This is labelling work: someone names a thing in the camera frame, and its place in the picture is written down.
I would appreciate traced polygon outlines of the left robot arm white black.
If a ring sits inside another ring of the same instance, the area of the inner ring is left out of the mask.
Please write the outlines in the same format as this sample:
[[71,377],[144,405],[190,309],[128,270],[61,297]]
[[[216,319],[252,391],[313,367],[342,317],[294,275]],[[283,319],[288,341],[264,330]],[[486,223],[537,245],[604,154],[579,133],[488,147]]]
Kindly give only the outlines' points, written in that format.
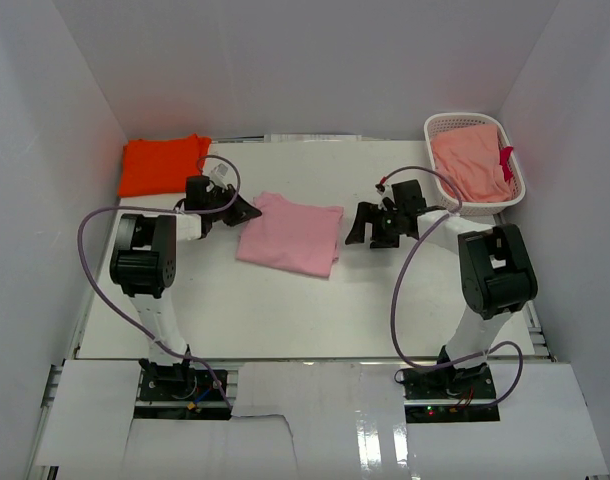
[[173,213],[127,213],[120,218],[109,264],[112,282],[136,310],[150,334],[148,357],[139,364],[146,378],[175,399],[197,391],[191,348],[180,332],[170,288],[177,273],[177,244],[200,240],[213,224],[228,227],[262,216],[261,210],[215,175],[191,176]]

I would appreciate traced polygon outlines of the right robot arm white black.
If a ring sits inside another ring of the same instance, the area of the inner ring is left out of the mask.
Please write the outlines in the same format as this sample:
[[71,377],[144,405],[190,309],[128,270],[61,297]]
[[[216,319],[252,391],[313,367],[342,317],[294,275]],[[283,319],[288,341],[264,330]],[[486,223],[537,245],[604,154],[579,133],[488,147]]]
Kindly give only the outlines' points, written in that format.
[[397,248],[403,236],[430,241],[459,262],[465,308],[455,333],[432,366],[407,364],[402,383],[432,381],[446,397],[469,391],[488,369],[487,358],[503,348],[497,336],[511,316],[533,300],[536,275],[522,234],[514,224],[485,225],[427,203],[416,180],[379,183],[379,203],[361,201],[345,243]]

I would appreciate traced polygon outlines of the pink t shirt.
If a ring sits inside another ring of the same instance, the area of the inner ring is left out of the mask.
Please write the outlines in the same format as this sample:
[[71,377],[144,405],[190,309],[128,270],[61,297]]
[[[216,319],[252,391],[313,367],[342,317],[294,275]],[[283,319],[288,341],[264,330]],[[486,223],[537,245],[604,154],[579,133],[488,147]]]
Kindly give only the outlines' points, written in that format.
[[327,279],[338,259],[344,209],[293,203],[278,193],[254,198],[261,215],[242,230],[239,261]]

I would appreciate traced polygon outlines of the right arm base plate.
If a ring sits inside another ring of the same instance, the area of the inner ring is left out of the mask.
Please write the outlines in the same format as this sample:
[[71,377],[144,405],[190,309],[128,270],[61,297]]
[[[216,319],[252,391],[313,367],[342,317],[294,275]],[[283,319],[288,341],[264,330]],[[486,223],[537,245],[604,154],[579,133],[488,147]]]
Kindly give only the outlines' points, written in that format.
[[499,422],[496,388],[489,369],[481,375],[450,382],[445,370],[421,373],[399,369],[394,381],[404,390],[408,425]]

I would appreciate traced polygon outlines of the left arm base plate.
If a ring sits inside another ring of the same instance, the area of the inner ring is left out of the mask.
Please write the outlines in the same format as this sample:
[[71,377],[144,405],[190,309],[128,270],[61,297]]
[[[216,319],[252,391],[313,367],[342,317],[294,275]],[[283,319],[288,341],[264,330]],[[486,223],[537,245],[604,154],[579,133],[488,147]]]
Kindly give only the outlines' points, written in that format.
[[227,392],[229,373],[189,369],[186,380],[163,380],[143,371],[133,417],[140,420],[228,421],[230,408],[220,393]]

